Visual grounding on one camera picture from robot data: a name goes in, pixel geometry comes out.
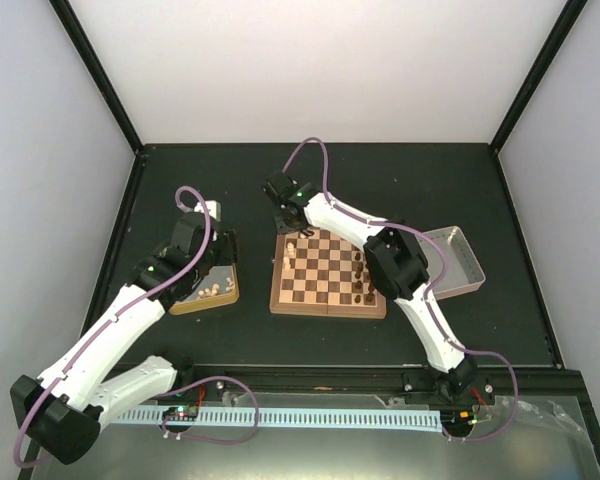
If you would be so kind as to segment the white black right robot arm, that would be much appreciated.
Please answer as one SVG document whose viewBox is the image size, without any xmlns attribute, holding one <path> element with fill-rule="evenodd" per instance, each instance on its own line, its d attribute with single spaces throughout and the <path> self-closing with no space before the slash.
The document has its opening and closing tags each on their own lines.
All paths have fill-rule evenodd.
<svg viewBox="0 0 600 480">
<path fill-rule="evenodd" d="M 420 339 L 433 387 L 444 403 L 471 390 L 476 360 L 453 334 L 435 298 L 424 238 L 397 222 L 337 201 L 286 173 L 263 186 L 278 233 L 270 309 L 274 313 L 341 317 L 394 302 Z"/>
</svg>

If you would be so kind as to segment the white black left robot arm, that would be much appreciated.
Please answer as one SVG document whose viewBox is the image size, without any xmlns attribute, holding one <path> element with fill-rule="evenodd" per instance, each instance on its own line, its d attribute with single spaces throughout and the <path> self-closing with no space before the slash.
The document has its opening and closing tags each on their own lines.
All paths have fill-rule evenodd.
<svg viewBox="0 0 600 480">
<path fill-rule="evenodd" d="M 110 307 L 79 341 L 35 378 L 20 376 L 10 398 L 20 436 L 29 436 L 68 465 L 84 456 L 100 432 L 136 405 L 157 397 L 187 397 L 192 360 L 162 351 L 108 376 L 124 353 L 216 266 L 238 260 L 237 236 L 218 220 L 184 214 L 170 241 L 141 261 Z"/>
</svg>

